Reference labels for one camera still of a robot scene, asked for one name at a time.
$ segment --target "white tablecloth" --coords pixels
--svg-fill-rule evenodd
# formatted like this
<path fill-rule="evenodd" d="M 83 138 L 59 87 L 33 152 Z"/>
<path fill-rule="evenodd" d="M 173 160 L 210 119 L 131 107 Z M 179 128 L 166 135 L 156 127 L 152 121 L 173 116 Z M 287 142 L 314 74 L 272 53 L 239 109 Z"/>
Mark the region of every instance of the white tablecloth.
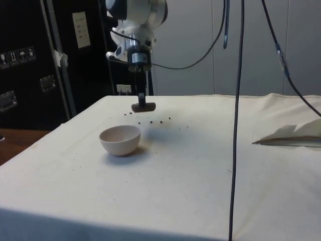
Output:
<path fill-rule="evenodd" d="M 147 100 L 105 97 L 1 166 L 0 240 L 226 240 L 235 98 Z M 320 240 L 319 149 L 252 144 L 314 119 L 296 97 L 241 98 L 234 240 Z M 117 125 L 141 128 L 132 156 L 99 142 Z"/>

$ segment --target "label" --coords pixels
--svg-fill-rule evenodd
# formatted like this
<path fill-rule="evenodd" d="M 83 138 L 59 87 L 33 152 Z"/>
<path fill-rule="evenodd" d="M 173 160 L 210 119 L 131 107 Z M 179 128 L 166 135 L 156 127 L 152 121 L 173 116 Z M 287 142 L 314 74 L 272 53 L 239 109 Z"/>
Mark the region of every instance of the label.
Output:
<path fill-rule="evenodd" d="M 18 50 L 18 58 L 19 58 L 19 62 L 21 64 L 28 62 L 28 56 L 27 56 L 27 52 L 25 49 Z"/>
<path fill-rule="evenodd" d="M 9 58 L 7 53 L 0 54 L 0 69 L 10 68 Z"/>
<path fill-rule="evenodd" d="M 17 51 L 8 52 L 8 56 L 9 56 L 9 61 L 10 61 L 11 66 L 15 66 L 15 65 L 19 64 L 19 58 L 18 58 Z"/>
<path fill-rule="evenodd" d="M 35 48 L 34 47 L 27 47 L 27 57 L 29 61 L 34 61 L 37 59 L 36 57 L 36 52 L 35 52 Z"/>
<path fill-rule="evenodd" d="M 78 49 L 90 46 L 86 13 L 73 13 L 72 18 L 74 20 Z"/>

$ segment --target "black cable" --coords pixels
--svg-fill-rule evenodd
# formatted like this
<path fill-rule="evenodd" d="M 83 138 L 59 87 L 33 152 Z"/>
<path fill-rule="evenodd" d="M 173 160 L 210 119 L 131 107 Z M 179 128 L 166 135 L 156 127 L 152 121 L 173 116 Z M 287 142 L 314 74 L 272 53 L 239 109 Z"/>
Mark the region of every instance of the black cable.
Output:
<path fill-rule="evenodd" d="M 272 23 L 271 23 L 271 19 L 270 19 L 269 13 L 267 11 L 265 0 L 262 0 L 262 4 L 263 4 L 263 8 L 264 8 L 266 19 L 267 19 L 267 23 L 269 24 L 269 28 L 270 28 L 270 31 L 271 31 L 271 34 L 272 34 L 272 37 L 273 37 L 273 40 L 274 40 L 274 43 L 275 43 L 275 46 L 276 46 L 276 50 L 277 50 L 277 53 L 279 55 L 279 59 L 280 59 L 280 62 L 281 62 L 281 65 L 283 67 L 284 74 L 285 74 L 287 80 L 289 81 L 292 89 L 302 99 L 302 101 L 308 107 L 310 107 L 310 109 L 312 109 L 318 116 L 321 117 L 321 113 L 317 109 L 315 109 L 309 102 L 307 102 L 307 100 L 303 97 L 303 95 L 300 93 L 300 91 L 295 87 L 294 83 L 292 82 L 291 77 L 290 77 L 290 72 L 289 72 L 289 69 L 288 69 L 288 66 L 287 66 L 287 63 L 286 63 L 286 59 L 285 59 L 285 56 L 284 56 L 284 53 L 281 50 L 281 47 L 280 47 L 280 45 L 279 45 L 279 43 L 277 41 L 277 38 L 275 36 L 275 32 L 274 32 L 274 29 L 273 29 L 273 26 L 272 26 Z"/>
<path fill-rule="evenodd" d="M 135 40 L 135 41 L 137 41 L 138 44 L 140 45 L 140 41 L 139 41 L 138 39 L 136 39 L 136 38 L 132 38 L 132 37 L 126 36 L 126 35 L 124 35 L 124 34 L 120 34 L 120 33 L 116 32 L 116 31 L 113 31 L 111 28 L 108 28 L 108 30 L 109 30 L 110 32 L 114 33 L 115 35 L 121 36 L 121 37 L 123 37 L 123 38 Z"/>
<path fill-rule="evenodd" d="M 239 69 L 237 74 L 236 95 L 235 95 L 235 116 L 234 116 L 234 134 L 233 134 L 233 173 L 232 173 L 232 190 L 231 190 L 231 203 L 230 203 L 230 229 L 229 241 L 232 241 L 233 236 L 233 213 L 234 213 L 234 196 L 235 196 L 235 180 L 236 180 L 236 144 L 237 144 L 237 126 L 239 116 L 239 98 L 240 98 L 240 85 L 242 74 L 242 58 L 243 58 L 243 38 L 244 38 L 244 0 L 242 0 L 242 16 L 241 16 L 241 36 L 239 48 Z"/>
<path fill-rule="evenodd" d="M 107 10 L 107 9 L 106 9 L 106 1 L 105 1 L 105 0 L 100 1 L 100 9 L 101 9 L 101 10 L 102 10 L 102 9 Z M 126 35 L 124 35 L 124 34 L 120 34 L 120 33 L 116 32 L 116 31 L 114 31 L 111 27 L 109 27 L 109 26 L 107 25 L 107 15 L 103 14 L 103 12 L 104 12 L 104 11 L 101 11 L 101 13 L 100 13 L 100 14 L 101 14 L 101 19 L 102 19 L 102 22 L 103 22 L 103 24 L 104 24 L 104 27 L 105 27 L 107 30 L 109 30 L 110 32 L 112 32 L 112 33 L 114 33 L 115 35 L 118 35 L 118 36 L 120 36 L 120 37 L 137 41 L 138 44 L 140 45 L 140 41 L 139 41 L 138 39 L 132 38 L 132 37 L 129 37 L 129 36 L 126 36 Z"/>
<path fill-rule="evenodd" d="M 199 59 L 198 61 L 196 61 L 194 64 L 191 64 L 191 65 L 189 65 L 189 66 L 182 67 L 182 68 L 172 68 L 172 67 L 167 67 L 167 66 L 163 66 L 163 65 L 160 65 L 160 64 L 152 64 L 152 65 L 158 66 L 158 67 L 161 67 L 161 68 L 164 68 L 164 69 L 182 70 L 182 69 L 189 69 L 189 68 L 197 65 L 198 63 L 200 63 L 203 59 L 205 59 L 205 58 L 208 56 L 208 54 L 212 51 L 214 45 L 216 44 L 216 42 L 217 42 L 218 39 L 220 38 L 221 33 L 222 33 L 222 30 L 223 30 L 224 19 L 225 19 L 225 9 L 226 9 L 226 2 L 225 2 L 225 0 L 223 0 L 223 4 L 224 4 L 224 6 L 223 6 L 223 16 L 222 16 L 222 22 L 221 22 L 221 27 L 220 27 L 219 33 L 218 33 L 216 39 L 214 40 L 214 42 L 212 43 L 210 49 L 206 52 L 206 54 L 205 54 L 202 58 L 200 58 L 200 59 Z"/>
<path fill-rule="evenodd" d="M 225 14 L 225 34 L 223 48 L 227 48 L 227 42 L 229 38 L 229 22 L 230 22 L 230 0 L 226 0 L 226 14 Z"/>

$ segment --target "wall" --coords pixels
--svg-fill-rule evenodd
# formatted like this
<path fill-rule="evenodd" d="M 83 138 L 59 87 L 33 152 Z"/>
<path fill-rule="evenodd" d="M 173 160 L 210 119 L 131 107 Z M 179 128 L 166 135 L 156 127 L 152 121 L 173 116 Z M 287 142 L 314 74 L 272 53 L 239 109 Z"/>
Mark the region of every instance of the wall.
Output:
<path fill-rule="evenodd" d="M 319 0 L 266 0 L 271 21 L 291 72 L 303 94 L 321 94 L 321 9 Z M 156 32 L 153 62 L 170 67 L 189 65 L 208 50 L 222 19 L 223 0 L 168 0 L 169 16 Z M 235 94 L 241 1 L 231 0 L 230 35 L 188 70 L 153 67 L 158 95 Z M 241 94 L 294 95 L 280 68 L 262 3 L 245 1 L 245 36 Z"/>

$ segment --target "bowl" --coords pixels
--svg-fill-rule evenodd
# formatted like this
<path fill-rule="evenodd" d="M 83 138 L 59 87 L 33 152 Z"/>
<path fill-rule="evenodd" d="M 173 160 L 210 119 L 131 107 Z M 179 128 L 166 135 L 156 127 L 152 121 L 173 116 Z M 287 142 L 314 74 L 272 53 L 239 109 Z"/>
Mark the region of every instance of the bowl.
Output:
<path fill-rule="evenodd" d="M 118 126 L 103 131 L 99 136 L 103 148 L 114 156 L 132 153 L 140 141 L 140 129 L 134 126 Z"/>

